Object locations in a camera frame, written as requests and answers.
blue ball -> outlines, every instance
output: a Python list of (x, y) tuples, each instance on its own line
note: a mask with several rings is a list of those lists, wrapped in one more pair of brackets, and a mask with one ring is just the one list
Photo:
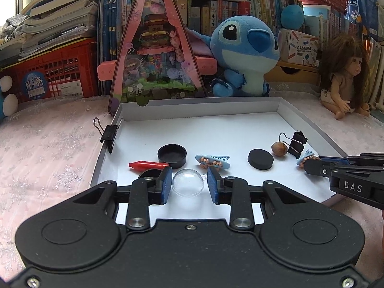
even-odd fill
[(296, 4), (288, 5), (283, 9), (280, 19), (285, 29), (297, 30), (304, 24), (303, 9)]

doll hair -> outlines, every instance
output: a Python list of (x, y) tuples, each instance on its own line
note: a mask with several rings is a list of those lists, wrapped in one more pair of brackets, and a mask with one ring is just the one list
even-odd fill
[(321, 76), (320, 88), (331, 87), (331, 77), (333, 73), (341, 73), (351, 57), (361, 57), (361, 72), (354, 77), (353, 97), (354, 107), (363, 104), (363, 92), (369, 74), (367, 52), (364, 46), (347, 34), (340, 34), (330, 41), (328, 47), (323, 51), (322, 63), (319, 68)]

metal screw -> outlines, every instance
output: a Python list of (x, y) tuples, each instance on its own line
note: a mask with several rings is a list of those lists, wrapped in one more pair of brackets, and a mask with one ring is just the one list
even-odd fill
[(341, 284), (342, 288), (352, 288), (354, 285), (355, 281), (353, 278), (346, 278)]
[(26, 283), (31, 288), (39, 288), (40, 287), (40, 282), (34, 277), (28, 278)]
[(197, 226), (196, 225), (187, 225), (186, 229), (189, 230), (189, 231), (194, 231), (194, 230), (197, 229)]
[(245, 228), (251, 226), (251, 220), (247, 218), (234, 219), (234, 225), (239, 228)]
[(128, 220), (128, 225), (131, 227), (143, 227), (145, 220), (143, 218), (132, 218)]

stitch plush toy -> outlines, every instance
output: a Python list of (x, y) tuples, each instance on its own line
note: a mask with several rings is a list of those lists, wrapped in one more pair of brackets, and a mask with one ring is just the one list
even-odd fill
[(264, 22), (253, 16), (235, 16), (222, 22), (212, 37), (193, 30), (188, 34), (195, 55), (214, 57), (225, 68), (225, 81), (213, 83), (214, 96), (268, 94), (264, 75), (276, 66), (280, 52), (277, 39)]
[(8, 91), (12, 86), (12, 78), (4, 76), (0, 79), (0, 121), (5, 117), (13, 115), (17, 111), (18, 101), (15, 94), (8, 94), (5, 98), (1, 94)]

white plush toy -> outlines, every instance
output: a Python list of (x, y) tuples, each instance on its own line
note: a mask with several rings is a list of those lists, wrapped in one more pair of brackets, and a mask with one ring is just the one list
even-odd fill
[(0, 79), (0, 121), (5, 117), (9, 117), (17, 112), (19, 102), (15, 94), (8, 94), (5, 98), (2, 92), (8, 91), (12, 86), (12, 78), (4, 76)]

